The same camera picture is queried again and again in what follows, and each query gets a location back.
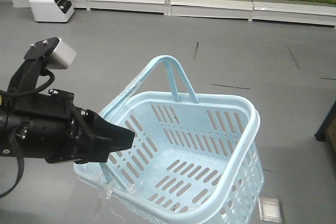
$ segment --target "screw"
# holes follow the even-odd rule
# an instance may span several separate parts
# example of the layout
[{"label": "screw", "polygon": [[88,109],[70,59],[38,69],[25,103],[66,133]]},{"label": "screw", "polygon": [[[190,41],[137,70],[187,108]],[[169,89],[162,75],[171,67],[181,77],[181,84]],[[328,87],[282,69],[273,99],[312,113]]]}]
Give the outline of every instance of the screw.
[{"label": "screw", "polygon": [[48,93],[51,94],[51,95],[55,95],[55,94],[58,94],[58,91],[55,90],[55,89],[49,89]]},{"label": "screw", "polygon": [[88,112],[86,110],[81,110],[80,111],[80,115],[81,116],[87,116],[88,115]]}]

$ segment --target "basket slot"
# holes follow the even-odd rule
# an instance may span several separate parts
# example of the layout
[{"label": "basket slot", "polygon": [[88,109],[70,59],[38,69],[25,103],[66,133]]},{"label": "basket slot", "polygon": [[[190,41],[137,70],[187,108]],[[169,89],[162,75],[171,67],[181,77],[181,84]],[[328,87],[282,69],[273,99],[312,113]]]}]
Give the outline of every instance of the basket slot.
[{"label": "basket slot", "polygon": [[166,170],[172,169],[175,165],[177,165],[181,160],[177,159],[175,160],[170,166],[167,167]]},{"label": "basket slot", "polygon": [[195,173],[197,173],[201,168],[202,168],[201,165],[198,165],[195,169],[193,169],[193,170],[188,174],[188,178],[191,178],[192,176],[194,176]]},{"label": "basket slot", "polygon": [[239,129],[239,132],[242,134],[243,131],[244,131],[244,128],[243,128],[243,124],[241,123],[241,120],[240,120],[240,116],[238,113],[233,113],[234,115],[234,118],[235,118],[235,121],[237,123],[237,126],[238,126],[238,129]]},{"label": "basket slot", "polygon": [[133,131],[135,133],[135,137],[139,136],[137,131],[133,128],[133,126],[131,125],[131,123],[128,120],[125,121],[125,125],[130,131]]},{"label": "basket slot", "polygon": [[193,199],[192,202],[193,203],[197,203],[200,199],[202,199],[206,194],[208,193],[208,189],[203,189],[202,191],[200,191]]},{"label": "basket slot", "polygon": [[141,157],[141,159],[145,162],[145,164],[149,164],[148,159],[145,157],[145,155],[142,153],[142,151],[140,149],[136,150],[137,154]]},{"label": "basket slot", "polygon": [[195,180],[201,179],[210,169],[207,167],[203,171],[201,171],[196,177]]},{"label": "basket slot", "polygon": [[152,147],[153,151],[158,152],[158,149],[156,145],[153,143],[153,141],[149,137],[146,137],[146,140],[149,143],[149,145]]},{"label": "basket slot", "polygon": [[156,188],[159,188],[163,183],[165,183],[167,180],[169,179],[169,176],[165,176],[162,180],[160,180],[156,185],[155,187]]},{"label": "basket slot", "polygon": [[183,171],[181,171],[181,175],[186,174],[191,168],[193,168],[194,164],[189,164]]},{"label": "basket slot", "polygon": [[130,116],[131,120],[133,121],[134,125],[139,129],[139,131],[143,131],[143,128],[141,126],[141,124],[139,123],[139,121],[135,118],[134,115]]},{"label": "basket slot", "polygon": [[184,184],[183,180],[180,180],[178,183],[176,183],[170,190],[169,193],[172,194],[173,192],[175,192],[180,186],[182,186]]},{"label": "basket slot", "polygon": [[176,178],[172,178],[168,183],[166,183],[163,187],[162,190],[165,191],[168,187],[170,187],[173,183],[175,183],[177,179]]},{"label": "basket slot", "polygon": [[187,164],[186,161],[182,162],[177,168],[173,170],[174,173],[177,173],[179,170],[181,170],[185,165]]},{"label": "basket slot", "polygon": [[144,171],[145,168],[143,167],[143,165],[140,163],[140,161],[137,159],[136,156],[132,155],[132,160],[134,161],[134,163],[137,165],[137,167],[141,170]]},{"label": "basket slot", "polygon": [[130,184],[135,184],[133,178],[127,173],[125,169],[121,169],[121,174],[127,179]]},{"label": "basket slot", "polygon": [[153,153],[151,153],[151,151],[148,149],[148,147],[146,146],[145,143],[142,143],[141,146],[142,146],[142,148],[145,150],[145,152],[148,154],[148,156],[149,156],[150,158],[153,158],[153,157],[154,157]]},{"label": "basket slot", "polygon": [[181,196],[184,194],[189,188],[191,187],[191,183],[186,184],[184,187],[182,187],[177,193],[176,196]]},{"label": "basket slot", "polygon": [[213,170],[208,176],[204,178],[203,183],[208,183],[209,180],[212,179],[217,173],[218,170]]},{"label": "basket slot", "polygon": [[126,166],[136,178],[140,177],[139,173],[137,172],[137,170],[134,168],[134,166],[130,162],[127,162]]},{"label": "basket slot", "polygon": [[230,116],[229,112],[225,111],[225,112],[224,112],[224,116],[225,116],[226,123],[228,124],[230,131],[231,131],[233,134],[235,134],[236,131],[235,131],[235,128],[234,128],[233,123],[232,123],[232,121],[231,121],[231,116]]}]

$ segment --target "floor drain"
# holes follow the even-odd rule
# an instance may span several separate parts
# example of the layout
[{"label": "floor drain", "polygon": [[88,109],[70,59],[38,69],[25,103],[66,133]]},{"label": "floor drain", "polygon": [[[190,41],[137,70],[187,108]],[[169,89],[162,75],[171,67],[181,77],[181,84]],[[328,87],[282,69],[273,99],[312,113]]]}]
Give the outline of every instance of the floor drain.
[{"label": "floor drain", "polygon": [[279,199],[259,197],[258,204],[261,220],[273,223],[284,223]]}]

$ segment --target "black floor mark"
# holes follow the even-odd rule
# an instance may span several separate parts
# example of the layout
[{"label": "black floor mark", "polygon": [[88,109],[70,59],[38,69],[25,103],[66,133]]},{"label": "black floor mark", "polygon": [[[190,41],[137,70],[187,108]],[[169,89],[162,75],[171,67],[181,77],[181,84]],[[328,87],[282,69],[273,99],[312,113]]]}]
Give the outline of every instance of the black floor mark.
[{"label": "black floor mark", "polygon": [[290,50],[290,48],[289,48],[288,45],[287,45],[287,48],[288,48],[288,51],[289,51],[290,55],[292,56],[292,59],[293,59],[293,61],[294,61],[294,64],[295,64],[296,68],[297,68],[297,69],[300,69],[300,65],[299,65],[299,63],[298,63],[298,60],[295,58],[293,52]]},{"label": "black floor mark", "polygon": [[194,59],[196,58],[196,53],[197,53],[197,49],[198,49],[198,41],[196,41],[196,48],[195,48],[195,54],[194,54]]},{"label": "black floor mark", "polygon": [[319,78],[319,79],[321,79],[321,80],[332,80],[332,81],[336,81],[336,78],[323,78],[323,77],[321,77],[321,78]]},{"label": "black floor mark", "polygon": [[242,88],[242,87],[235,87],[235,86],[228,86],[228,85],[221,85],[221,84],[212,84],[213,86],[220,86],[226,88],[234,88],[234,89],[249,89],[249,88]]}]

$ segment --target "white device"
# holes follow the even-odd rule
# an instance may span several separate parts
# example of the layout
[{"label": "white device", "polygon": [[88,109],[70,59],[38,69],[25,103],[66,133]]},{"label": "white device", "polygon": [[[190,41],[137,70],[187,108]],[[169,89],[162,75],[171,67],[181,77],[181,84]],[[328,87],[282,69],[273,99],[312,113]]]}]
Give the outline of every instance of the white device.
[{"label": "white device", "polygon": [[37,22],[67,22],[75,9],[70,0],[29,0]]}]

